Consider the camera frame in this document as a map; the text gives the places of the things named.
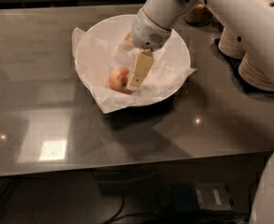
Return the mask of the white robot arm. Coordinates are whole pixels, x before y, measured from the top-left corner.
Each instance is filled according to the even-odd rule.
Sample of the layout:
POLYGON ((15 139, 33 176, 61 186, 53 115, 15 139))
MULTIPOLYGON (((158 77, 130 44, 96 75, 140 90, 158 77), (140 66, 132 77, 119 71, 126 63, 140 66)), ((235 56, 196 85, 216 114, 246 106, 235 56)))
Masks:
MULTIPOLYGON (((274 0, 146 0, 133 20, 131 44, 145 50, 161 49, 178 18, 197 2, 233 33, 274 85, 274 0)), ((249 224, 274 224, 274 152, 255 193, 249 224)))

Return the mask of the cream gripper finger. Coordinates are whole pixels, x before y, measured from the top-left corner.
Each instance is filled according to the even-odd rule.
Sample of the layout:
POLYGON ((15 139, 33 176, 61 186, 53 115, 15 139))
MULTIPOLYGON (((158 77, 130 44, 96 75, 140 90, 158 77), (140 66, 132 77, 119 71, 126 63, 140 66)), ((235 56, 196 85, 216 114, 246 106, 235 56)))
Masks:
POLYGON ((153 53, 150 50, 142 50, 136 56, 133 69, 130 71, 127 89, 136 91, 144 83, 154 62, 153 53))
POLYGON ((131 41, 131 32, 128 32, 122 42, 119 44, 118 49, 122 52, 129 52, 134 48, 134 45, 131 41))

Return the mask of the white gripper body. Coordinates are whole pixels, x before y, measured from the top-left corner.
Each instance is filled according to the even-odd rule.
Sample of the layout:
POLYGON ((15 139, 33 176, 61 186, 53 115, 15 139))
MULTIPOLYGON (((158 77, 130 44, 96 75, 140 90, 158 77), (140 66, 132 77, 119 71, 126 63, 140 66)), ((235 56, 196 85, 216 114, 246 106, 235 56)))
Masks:
POLYGON ((141 8, 131 25, 131 42, 139 49, 161 49, 171 37, 171 31, 154 24, 141 8))

